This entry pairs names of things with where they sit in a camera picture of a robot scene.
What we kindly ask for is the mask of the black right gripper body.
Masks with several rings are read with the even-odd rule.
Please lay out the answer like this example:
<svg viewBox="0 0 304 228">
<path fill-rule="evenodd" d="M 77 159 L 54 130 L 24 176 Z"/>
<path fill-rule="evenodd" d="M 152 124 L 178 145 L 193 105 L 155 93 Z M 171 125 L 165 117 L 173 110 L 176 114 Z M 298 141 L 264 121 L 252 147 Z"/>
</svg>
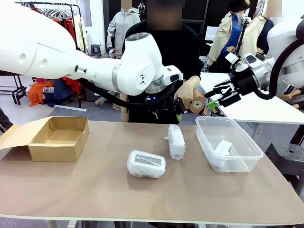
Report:
<svg viewBox="0 0 304 228">
<path fill-rule="evenodd" d="M 229 73 L 230 81 L 241 95 L 250 94 L 258 89 L 257 83 L 253 77 L 251 68 L 237 72 L 233 70 Z"/>
</svg>

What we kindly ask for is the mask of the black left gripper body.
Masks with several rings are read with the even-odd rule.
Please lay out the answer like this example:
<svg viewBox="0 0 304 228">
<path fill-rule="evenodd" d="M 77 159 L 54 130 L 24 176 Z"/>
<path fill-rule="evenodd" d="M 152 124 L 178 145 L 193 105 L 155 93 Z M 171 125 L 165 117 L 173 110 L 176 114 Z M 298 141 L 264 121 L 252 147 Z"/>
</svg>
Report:
<svg viewBox="0 0 304 228">
<path fill-rule="evenodd" d="M 158 103 L 156 106 L 149 108 L 147 111 L 153 114 L 156 118 L 161 118 L 163 116 L 166 117 L 169 115 L 177 115 L 174 109 L 174 99 L 172 95 L 170 95 L 163 102 Z"/>
</svg>

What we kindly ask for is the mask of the person's left hand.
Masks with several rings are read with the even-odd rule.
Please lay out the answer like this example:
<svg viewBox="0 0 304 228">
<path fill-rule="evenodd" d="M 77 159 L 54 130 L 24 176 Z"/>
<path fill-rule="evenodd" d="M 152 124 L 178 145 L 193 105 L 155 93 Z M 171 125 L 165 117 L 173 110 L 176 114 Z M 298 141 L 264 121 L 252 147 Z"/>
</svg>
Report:
<svg viewBox="0 0 304 228">
<path fill-rule="evenodd" d="M 190 107 L 190 102 L 194 98 L 194 90 L 200 84 L 199 76 L 192 76 L 186 80 L 180 88 L 176 91 L 174 99 L 180 98 L 185 106 L 185 109 L 188 110 Z"/>
</svg>

